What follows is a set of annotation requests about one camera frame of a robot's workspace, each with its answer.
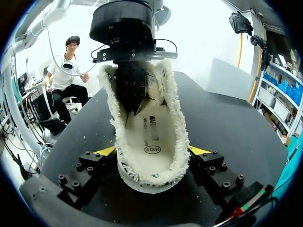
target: black hair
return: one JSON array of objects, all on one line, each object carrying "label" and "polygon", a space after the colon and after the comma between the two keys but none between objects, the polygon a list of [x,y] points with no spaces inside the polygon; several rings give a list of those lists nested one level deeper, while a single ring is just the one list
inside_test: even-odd
[{"label": "black hair", "polygon": [[77,36],[77,35],[69,37],[66,40],[66,42],[65,42],[65,46],[68,46],[71,43],[77,43],[77,45],[79,46],[79,44],[80,44],[80,37]]}]

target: computer monitor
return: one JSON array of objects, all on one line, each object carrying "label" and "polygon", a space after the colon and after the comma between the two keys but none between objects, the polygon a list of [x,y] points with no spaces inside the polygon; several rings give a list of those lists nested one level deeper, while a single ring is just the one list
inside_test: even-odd
[{"label": "computer monitor", "polygon": [[24,73],[21,77],[18,78],[18,88],[21,96],[25,95],[25,87],[28,83],[27,73]]}]

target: shoe insole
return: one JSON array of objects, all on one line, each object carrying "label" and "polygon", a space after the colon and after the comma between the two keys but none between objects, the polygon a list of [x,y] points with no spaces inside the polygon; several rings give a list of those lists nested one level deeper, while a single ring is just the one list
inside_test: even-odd
[{"label": "shoe insole", "polygon": [[166,104],[146,98],[136,116],[126,122],[129,157],[143,175],[168,171],[175,154],[176,135]]}]

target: white storage box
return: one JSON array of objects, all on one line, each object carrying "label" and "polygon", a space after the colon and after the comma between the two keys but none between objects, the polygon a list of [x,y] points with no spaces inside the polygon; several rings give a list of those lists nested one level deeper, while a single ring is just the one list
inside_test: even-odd
[{"label": "white storage box", "polygon": [[301,135],[302,131],[303,131],[303,122],[300,120],[297,128],[295,129],[295,133]]},{"label": "white storage box", "polygon": [[281,103],[278,99],[276,100],[274,112],[276,113],[276,115],[278,115],[280,117],[280,119],[283,122],[286,121],[286,118],[288,117],[288,115],[290,113],[289,109],[286,106],[284,106],[284,104]]},{"label": "white storage box", "polygon": [[262,87],[260,87],[259,98],[270,107],[273,107],[275,104],[275,96]]}]

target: black cylindrical motor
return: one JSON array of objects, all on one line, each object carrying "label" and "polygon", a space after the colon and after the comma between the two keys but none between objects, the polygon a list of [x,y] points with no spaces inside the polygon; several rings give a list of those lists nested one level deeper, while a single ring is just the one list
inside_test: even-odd
[{"label": "black cylindrical motor", "polygon": [[142,0],[116,0],[100,6],[93,15],[90,37],[110,47],[134,48],[154,42],[152,8]]}]

